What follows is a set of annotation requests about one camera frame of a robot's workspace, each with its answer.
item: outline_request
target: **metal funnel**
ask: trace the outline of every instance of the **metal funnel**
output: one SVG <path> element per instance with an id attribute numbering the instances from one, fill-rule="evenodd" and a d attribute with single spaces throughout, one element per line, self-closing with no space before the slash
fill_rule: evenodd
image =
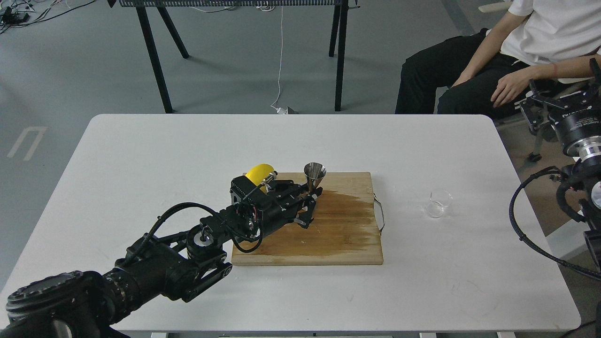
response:
<path id="1" fill-rule="evenodd" d="M 326 167 L 317 162 L 311 162 L 305 166 L 305 177 L 307 178 L 307 187 L 309 193 L 313 192 L 326 176 Z"/>

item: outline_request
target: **black pants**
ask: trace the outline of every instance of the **black pants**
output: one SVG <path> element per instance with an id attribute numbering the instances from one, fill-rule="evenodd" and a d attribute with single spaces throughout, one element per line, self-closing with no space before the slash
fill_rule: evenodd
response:
<path id="1" fill-rule="evenodd" d="M 455 83 L 485 36 L 486 29 L 482 29 L 478 34 L 453 37 L 408 58 L 401 70 L 395 114 L 432 114 L 436 89 Z M 471 80 L 450 88 L 440 97 L 438 114 L 501 118 L 517 113 L 512 103 L 493 108 L 490 97 L 499 79 L 526 67 L 527 64 L 513 57 L 496 54 Z M 550 86 L 555 86 L 554 81 L 537 81 L 538 89 L 549 90 Z"/>

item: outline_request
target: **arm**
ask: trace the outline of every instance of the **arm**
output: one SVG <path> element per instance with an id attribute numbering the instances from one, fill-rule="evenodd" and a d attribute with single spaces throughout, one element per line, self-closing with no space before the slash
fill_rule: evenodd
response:
<path id="1" fill-rule="evenodd" d="M 526 16 L 517 16 L 507 12 L 490 30 L 486 38 L 484 38 L 468 65 L 453 84 L 453 87 L 473 78 L 501 50 L 501 45 L 509 33 L 516 29 L 525 19 Z"/>
<path id="2" fill-rule="evenodd" d="M 587 78 L 593 75 L 589 60 L 595 58 L 601 65 L 601 55 L 576 57 L 556 63 L 538 64 L 509 73 L 499 79 L 499 84 L 490 98 L 493 107 L 512 102 L 528 86 L 528 81 L 553 78 Z"/>

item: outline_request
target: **metal mesh table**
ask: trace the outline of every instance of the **metal mesh table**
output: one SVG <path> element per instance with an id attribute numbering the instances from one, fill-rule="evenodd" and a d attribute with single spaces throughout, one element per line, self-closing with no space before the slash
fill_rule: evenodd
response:
<path id="1" fill-rule="evenodd" d="M 108 0 L 109 5 L 113 7 L 117 0 Z M 171 99 L 169 98 L 169 92 L 167 91 L 167 85 L 165 83 L 165 77 L 160 66 L 159 56 L 157 54 L 156 45 L 152 36 L 152 30 L 150 29 L 150 23 L 148 21 L 148 15 L 146 13 L 146 7 L 156 7 L 159 14 L 171 37 L 175 41 L 175 45 L 179 49 L 182 57 L 187 59 L 190 57 L 186 47 L 184 46 L 179 33 L 175 29 L 171 17 L 167 13 L 167 7 L 225 7 L 225 6 L 316 6 L 316 5 L 333 5 L 334 6 L 334 18 L 332 20 L 332 32 L 330 37 L 330 48 L 328 55 L 334 56 L 334 49 L 336 47 L 336 40 L 338 41 L 338 65 L 336 71 L 336 92 L 334 101 L 334 110 L 341 110 L 342 101 L 342 82 L 344 74 L 344 50 L 346 47 L 346 25 L 349 12 L 349 0 L 119 0 L 119 4 L 122 7 L 135 7 L 138 12 L 138 19 L 144 35 L 144 41 L 146 42 L 146 48 L 148 49 L 148 55 L 152 68 L 154 71 L 154 77 L 156 78 L 157 86 L 159 87 L 160 98 L 163 102 L 163 107 L 166 113 L 172 113 L 173 107 L 171 106 Z"/>

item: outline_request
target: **person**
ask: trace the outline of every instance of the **person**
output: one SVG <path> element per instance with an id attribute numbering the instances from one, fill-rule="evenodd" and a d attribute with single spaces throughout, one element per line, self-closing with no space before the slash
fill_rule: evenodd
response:
<path id="1" fill-rule="evenodd" d="M 561 89 L 553 79 L 592 76 L 601 64 L 600 0 L 514 0 L 490 30 L 449 38 L 408 58 L 396 114 L 432 114 L 436 89 L 448 87 L 438 114 L 515 114 L 528 90 Z"/>

